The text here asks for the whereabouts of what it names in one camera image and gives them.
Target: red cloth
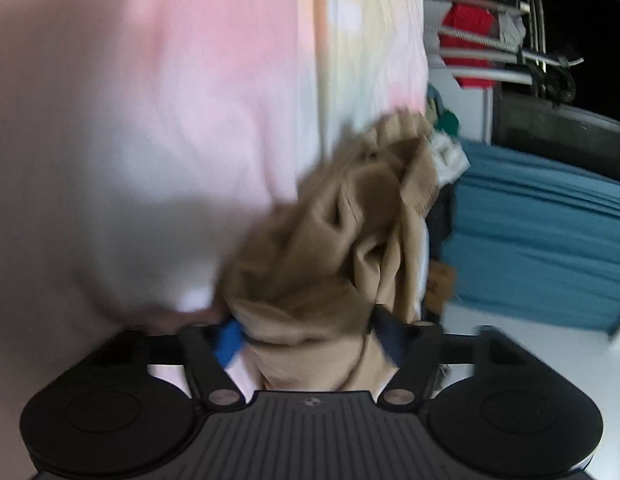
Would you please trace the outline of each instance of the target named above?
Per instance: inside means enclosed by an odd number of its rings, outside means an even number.
[[[489,36],[492,31],[492,27],[495,25],[496,19],[490,12],[481,7],[472,7],[462,4],[453,4],[452,8],[445,15],[442,25],[448,27],[459,28],[461,30],[467,30],[468,32],[474,32],[482,36]],[[472,43],[472,41],[460,40],[458,38],[452,38],[439,34],[439,42],[441,47],[451,48],[486,48],[485,46]],[[492,64],[490,61],[479,59],[457,59],[444,57],[443,62],[446,65],[461,65],[461,66],[479,66],[490,68]],[[456,81],[461,88],[490,88],[494,86],[495,82],[489,79],[475,79],[471,77],[457,77]]]

